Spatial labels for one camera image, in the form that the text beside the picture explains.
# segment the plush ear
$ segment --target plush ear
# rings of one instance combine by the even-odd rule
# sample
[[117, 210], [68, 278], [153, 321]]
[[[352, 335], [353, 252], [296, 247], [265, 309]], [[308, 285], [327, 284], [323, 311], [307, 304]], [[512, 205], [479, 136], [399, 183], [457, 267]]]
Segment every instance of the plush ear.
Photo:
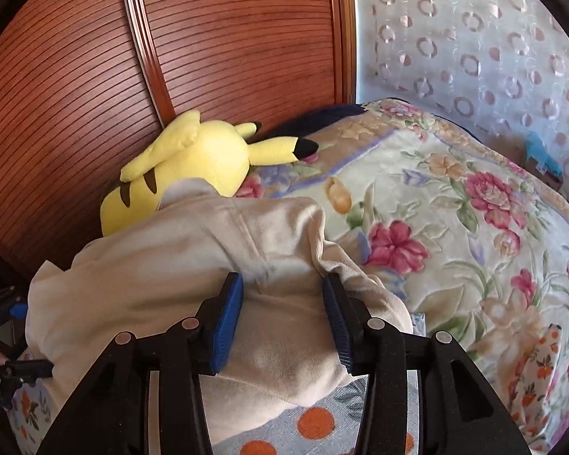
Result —
[[234, 127], [234, 130], [236, 130], [238, 134], [246, 140], [247, 138], [251, 138], [253, 135], [255, 135], [255, 132], [259, 129], [259, 127], [261, 127], [261, 123], [259, 123], [259, 121], [253, 121], [236, 125]]
[[276, 137], [249, 145], [251, 165], [274, 165], [295, 162], [311, 156], [319, 144], [306, 138]]
[[120, 181], [127, 183], [137, 179], [162, 161], [185, 150], [198, 139], [199, 126], [200, 111], [187, 111], [179, 115], [146, 150], [122, 168]]

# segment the brown stripe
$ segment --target brown stripe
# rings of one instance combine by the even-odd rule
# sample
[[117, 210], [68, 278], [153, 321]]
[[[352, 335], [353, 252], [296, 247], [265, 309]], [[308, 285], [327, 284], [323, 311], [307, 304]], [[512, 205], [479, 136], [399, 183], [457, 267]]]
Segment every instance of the brown stripe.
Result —
[[131, 183], [122, 183], [120, 185], [120, 199], [126, 208], [131, 206]]
[[356, 102], [356, 23], [354, 0], [331, 0], [335, 102]]
[[143, 0], [124, 0], [137, 57], [162, 128], [174, 120], [173, 102], [160, 68]]
[[158, 192], [158, 187], [156, 186], [156, 173], [154, 172], [154, 168], [147, 171], [147, 173], [143, 175], [143, 179], [147, 187], [155, 195]]

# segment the blue plastic piece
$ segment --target blue plastic piece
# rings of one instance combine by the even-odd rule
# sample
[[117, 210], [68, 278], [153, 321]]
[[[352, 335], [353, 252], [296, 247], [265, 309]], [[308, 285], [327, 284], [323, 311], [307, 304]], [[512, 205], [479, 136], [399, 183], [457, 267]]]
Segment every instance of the blue plastic piece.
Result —
[[528, 158], [533, 158], [538, 162], [538, 166], [545, 167], [558, 178], [563, 177], [563, 168], [546, 152], [544, 144], [537, 133], [530, 132], [529, 135], [527, 135], [525, 150], [527, 151], [525, 162]]
[[27, 304], [25, 303], [17, 303], [14, 304], [11, 308], [10, 308], [10, 315], [15, 319], [15, 320], [24, 320], [25, 317], [27, 316]]
[[323, 283], [323, 301], [325, 302], [326, 315], [331, 325], [331, 333], [335, 340], [339, 361], [346, 367], [347, 372], [352, 373], [352, 337], [337, 302], [335, 289], [328, 279], [325, 279]]
[[211, 369], [219, 373], [228, 362], [234, 332], [238, 323], [238, 316], [243, 305], [244, 284], [241, 275], [237, 275], [230, 289], [223, 312], [217, 322], [213, 335], [213, 356], [211, 357]]

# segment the pikachu plush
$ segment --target pikachu plush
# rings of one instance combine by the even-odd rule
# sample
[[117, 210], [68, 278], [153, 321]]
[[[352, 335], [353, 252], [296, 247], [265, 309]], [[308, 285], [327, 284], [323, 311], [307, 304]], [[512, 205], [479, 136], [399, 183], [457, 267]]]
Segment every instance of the pikachu plush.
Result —
[[251, 165], [294, 162], [318, 150], [316, 142], [298, 137], [247, 144], [256, 130], [256, 123], [201, 123], [199, 111], [179, 115], [122, 168], [120, 186], [101, 204], [103, 235], [121, 231], [155, 212], [166, 188], [179, 179], [201, 177], [220, 195], [232, 196]]

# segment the black ear tip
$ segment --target black ear tip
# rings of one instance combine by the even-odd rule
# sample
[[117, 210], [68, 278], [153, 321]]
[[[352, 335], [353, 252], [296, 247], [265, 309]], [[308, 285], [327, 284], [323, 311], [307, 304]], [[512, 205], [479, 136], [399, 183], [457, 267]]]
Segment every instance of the black ear tip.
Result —
[[310, 157], [312, 154], [316, 153], [319, 149], [319, 144], [307, 138], [298, 138], [295, 148], [293, 149], [293, 155], [297, 159], [305, 159]]

